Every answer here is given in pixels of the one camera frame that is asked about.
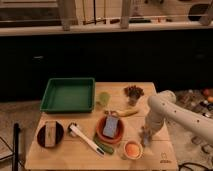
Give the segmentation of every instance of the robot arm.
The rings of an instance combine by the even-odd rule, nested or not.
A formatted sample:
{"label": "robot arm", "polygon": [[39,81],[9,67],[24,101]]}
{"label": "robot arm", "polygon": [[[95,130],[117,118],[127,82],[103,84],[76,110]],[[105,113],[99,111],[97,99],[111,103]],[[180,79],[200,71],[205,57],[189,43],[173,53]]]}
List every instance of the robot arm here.
{"label": "robot arm", "polygon": [[164,118],[168,117],[213,145],[213,120],[181,108],[175,102],[176,96],[172,91],[149,97],[150,111],[145,118],[142,144],[147,145],[148,139],[162,128]]}

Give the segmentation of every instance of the green plastic tray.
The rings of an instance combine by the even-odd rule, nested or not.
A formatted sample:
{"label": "green plastic tray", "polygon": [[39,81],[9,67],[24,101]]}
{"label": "green plastic tray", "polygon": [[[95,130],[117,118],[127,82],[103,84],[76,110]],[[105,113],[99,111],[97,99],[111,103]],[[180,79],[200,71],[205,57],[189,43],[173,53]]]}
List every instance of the green plastic tray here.
{"label": "green plastic tray", "polygon": [[41,102],[46,113],[88,113],[94,108],[94,78],[51,78]]}

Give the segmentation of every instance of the brown bowl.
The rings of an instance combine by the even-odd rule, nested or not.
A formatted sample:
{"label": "brown bowl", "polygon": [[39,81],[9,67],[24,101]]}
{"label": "brown bowl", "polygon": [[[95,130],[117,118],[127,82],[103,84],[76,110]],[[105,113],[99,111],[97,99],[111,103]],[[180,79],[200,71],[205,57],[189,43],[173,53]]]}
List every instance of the brown bowl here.
{"label": "brown bowl", "polygon": [[116,143],[120,142],[122,137],[123,137],[123,133],[124,133],[123,121],[121,119],[118,120],[118,125],[117,125],[117,130],[116,130],[116,133],[115,133],[115,137],[110,138],[110,137],[103,135],[103,129],[104,129],[104,126],[106,124],[106,118],[107,117],[104,116],[98,121],[98,124],[96,126],[96,133],[97,133],[98,137],[100,138],[100,140],[102,140],[106,143],[116,144]]}

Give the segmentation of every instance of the small bowl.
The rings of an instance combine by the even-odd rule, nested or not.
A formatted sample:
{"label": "small bowl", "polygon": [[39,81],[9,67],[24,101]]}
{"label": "small bowl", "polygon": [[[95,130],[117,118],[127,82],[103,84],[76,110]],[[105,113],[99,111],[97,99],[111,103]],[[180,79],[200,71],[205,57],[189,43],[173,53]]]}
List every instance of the small bowl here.
{"label": "small bowl", "polygon": [[134,140],[127,141],[123,146],[124,156],[130,160],[137,160],[143,154],[142,145]]}
{"label": "small bowl", "polygon": [[116,143],[120,142],[123,137],[123,133],[124,133],[123,121],[121,119],[118,120],[115,137],[110,138],[110,137],[103,135],[103,129],[106,124],[106,118],[107,117],[104,116],[98,121],[98,124],[96,126],[96,133],[97,133],[98,137],[100,138],[100,140],[102,140],[103,142],[110,143],[110,144],[116,144]]}

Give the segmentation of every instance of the wooden tabletop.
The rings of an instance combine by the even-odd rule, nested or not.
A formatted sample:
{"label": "wooden tabletop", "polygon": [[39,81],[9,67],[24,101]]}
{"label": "wooden tabletop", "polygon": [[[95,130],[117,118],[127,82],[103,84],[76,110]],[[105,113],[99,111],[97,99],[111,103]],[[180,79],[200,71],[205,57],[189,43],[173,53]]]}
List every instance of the wooden tabletop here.
{"label": "wooden tabletop", "polygon": [[[127,140],[140,141],[139,133],[144,125],[144,118],[149,111],[147,99],[156,93],[153,83],[122,82],[105,83],[98,82],[95,87],[95,101],[99,93],[108,92],[110,100],[107,108],[122,110],[127,108],[127,97],[123,89],[136,85],[144,90],[136,107],[140,109],[137,114],[122,117],[125,131],[122,142]],[[76,122],[82,127],[82,132],[90,139],[95,134],[95,127],[100,118],[104,116],[103,109],[95,105],[92,113],[84,114],[45,114],[42,113],[35,137],[26,158],[25,168],[29,170],[177,170],[177,161],[173,147],[164,124],[163,128],[153,137],[150,147],[144,148],[140,159],[124,160],[119,154],[119,144],[113,145],[113,155],[105,154],[104,157],[94,152],[81,138],[73,138],[68,135],[67,127],[71,122]],[[37,143],[37,133],[46,121],[57,121],[63,125],[65,134],[62,141],[55,148],[42,148]]]}

